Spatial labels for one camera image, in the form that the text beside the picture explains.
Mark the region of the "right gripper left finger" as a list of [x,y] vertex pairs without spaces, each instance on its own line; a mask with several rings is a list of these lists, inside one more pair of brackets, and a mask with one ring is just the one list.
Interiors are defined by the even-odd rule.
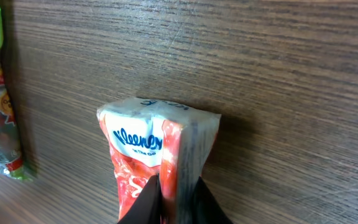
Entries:
[[162,193],[159,177],[153,175],[132,207],[117,224],[161,224]]

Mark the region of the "red Kleenex tissue pack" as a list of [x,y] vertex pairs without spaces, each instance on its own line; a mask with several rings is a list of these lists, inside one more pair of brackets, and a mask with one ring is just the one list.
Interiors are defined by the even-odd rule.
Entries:
[[220,114],[179,103],[131,97],[97,110],[109,143],[119,218],[157,175],[164,223],[192,223],[190,200],[215,142]]

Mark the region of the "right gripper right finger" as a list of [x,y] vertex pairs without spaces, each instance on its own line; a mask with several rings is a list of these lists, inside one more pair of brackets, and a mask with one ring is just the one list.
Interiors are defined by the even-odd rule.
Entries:
[[201,177],[193,192],[193,223],[233,224]]

